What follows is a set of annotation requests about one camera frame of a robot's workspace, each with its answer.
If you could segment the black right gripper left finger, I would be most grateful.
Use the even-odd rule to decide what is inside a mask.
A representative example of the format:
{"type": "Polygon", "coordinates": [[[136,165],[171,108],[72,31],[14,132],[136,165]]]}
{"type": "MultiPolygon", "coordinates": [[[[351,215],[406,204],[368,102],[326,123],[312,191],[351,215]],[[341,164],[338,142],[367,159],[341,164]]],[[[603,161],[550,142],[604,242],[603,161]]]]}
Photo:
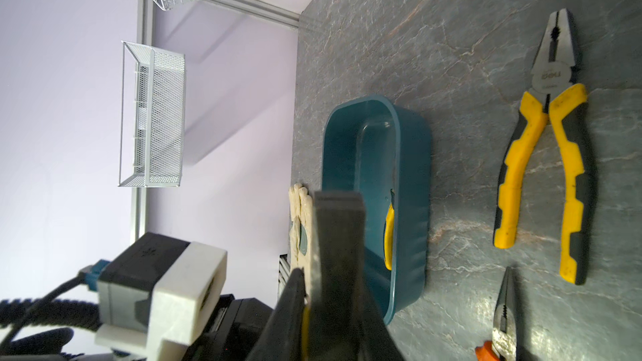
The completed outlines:
{"type": "Polygon", "coordinates": [[[246,360],[300,360],[304,309],[304,272],[296,268],[246,360]]]}

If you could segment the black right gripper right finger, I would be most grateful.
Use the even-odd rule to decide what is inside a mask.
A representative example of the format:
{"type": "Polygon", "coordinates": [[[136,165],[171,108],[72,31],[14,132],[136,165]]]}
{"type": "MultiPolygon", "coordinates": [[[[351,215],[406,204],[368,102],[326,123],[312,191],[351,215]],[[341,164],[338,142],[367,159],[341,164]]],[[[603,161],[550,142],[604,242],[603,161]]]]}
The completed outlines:
{"type": "Polygon", "coordinates": [[[361,282],[361,302],[359,359],[403,360],[404,358],[384,324],[376,301],[365,282],[361,282]]]}

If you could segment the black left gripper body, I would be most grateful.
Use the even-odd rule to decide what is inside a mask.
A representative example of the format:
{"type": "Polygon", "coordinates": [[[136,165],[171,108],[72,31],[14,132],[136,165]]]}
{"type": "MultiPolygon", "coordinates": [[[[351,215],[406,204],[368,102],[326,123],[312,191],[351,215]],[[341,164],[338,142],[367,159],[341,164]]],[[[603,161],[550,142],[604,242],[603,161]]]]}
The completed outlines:
{"type": "Polygon", "coordinates": [[[197,341],[183,360],[244,360],[262,334],[273,309],[256,298],[222,295],[197,341]]]}

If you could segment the orange black long nose pliers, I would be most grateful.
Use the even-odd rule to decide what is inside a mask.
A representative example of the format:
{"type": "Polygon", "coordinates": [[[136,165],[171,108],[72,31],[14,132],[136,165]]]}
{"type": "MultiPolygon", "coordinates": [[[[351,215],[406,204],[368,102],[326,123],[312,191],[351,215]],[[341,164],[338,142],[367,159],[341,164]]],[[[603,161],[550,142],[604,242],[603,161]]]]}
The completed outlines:
{"type": "Polygon", "coordinates": [[[518,359],[517,296],[513,269],[507,267],[493,315],[492,338],[476,347],[479,361],[518,359]]]}

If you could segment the yellow black long nose pliers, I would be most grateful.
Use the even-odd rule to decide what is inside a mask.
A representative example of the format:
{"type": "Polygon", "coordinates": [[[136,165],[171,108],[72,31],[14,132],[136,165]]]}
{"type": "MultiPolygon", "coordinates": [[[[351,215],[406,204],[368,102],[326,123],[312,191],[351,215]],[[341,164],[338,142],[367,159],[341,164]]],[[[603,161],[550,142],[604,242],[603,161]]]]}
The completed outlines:
{"type": "Polygon", "coordinates": [[[390,191],[391,201],[388,211],[386,213],[386,220],[384,225],[384,262],[386,269],[391,271],[393,267],[393,243],[394,243],[394,229],[395,229],[395,192],[393,189],[390,191]]]}

